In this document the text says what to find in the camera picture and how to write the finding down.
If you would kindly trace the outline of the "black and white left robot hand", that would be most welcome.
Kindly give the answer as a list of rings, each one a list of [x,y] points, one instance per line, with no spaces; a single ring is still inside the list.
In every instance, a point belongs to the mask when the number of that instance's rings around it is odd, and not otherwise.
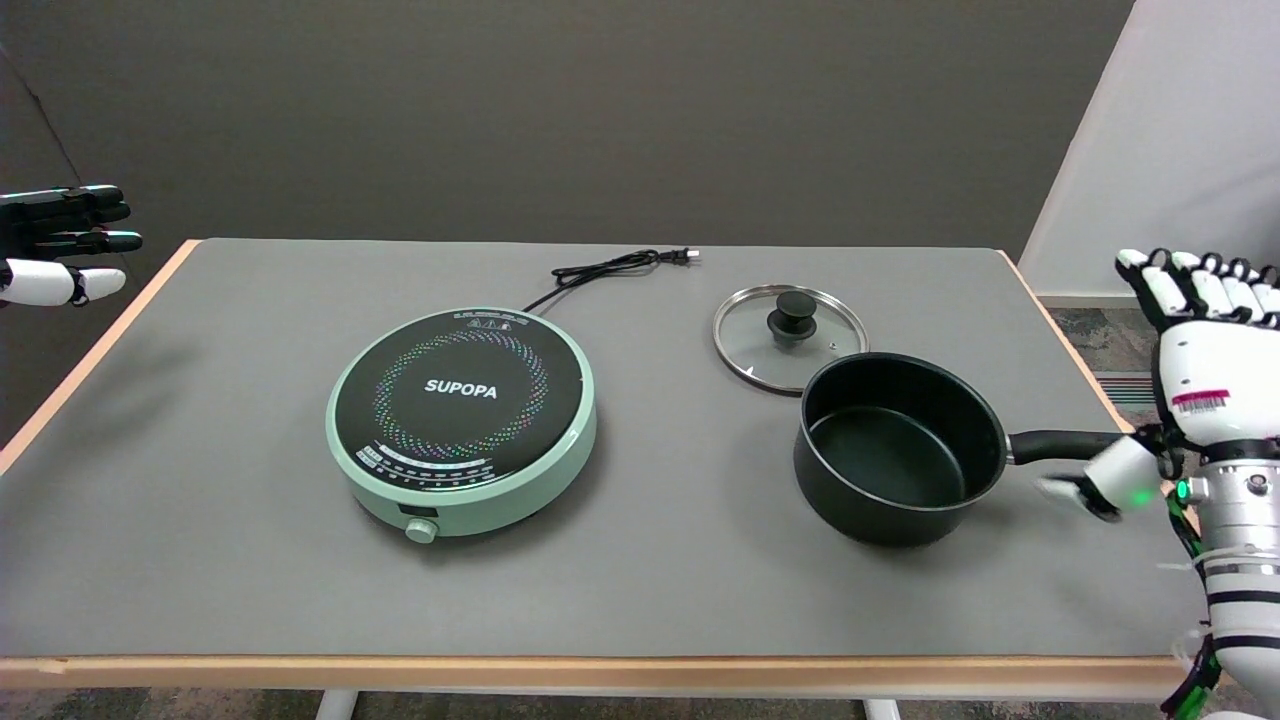
[[[131,217],[115,184],[88,184],[1,196],[3,305],[82,307],[119,292],[127,273],[68,265],[68,258],[133,252],[143,238],[109,225]]]

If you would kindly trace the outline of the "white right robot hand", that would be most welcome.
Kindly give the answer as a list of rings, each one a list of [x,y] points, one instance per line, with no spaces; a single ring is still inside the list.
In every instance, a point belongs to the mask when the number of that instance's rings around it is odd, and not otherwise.
[[[1075,474],[1042,477],[1047,496],[1106,521],[1180,480],[1185,454],[1204,461],[1277,456],[1277,268],[1244,258],[1124,249],[1116,273],[1155,328],[1158,414],[1093,452]]]

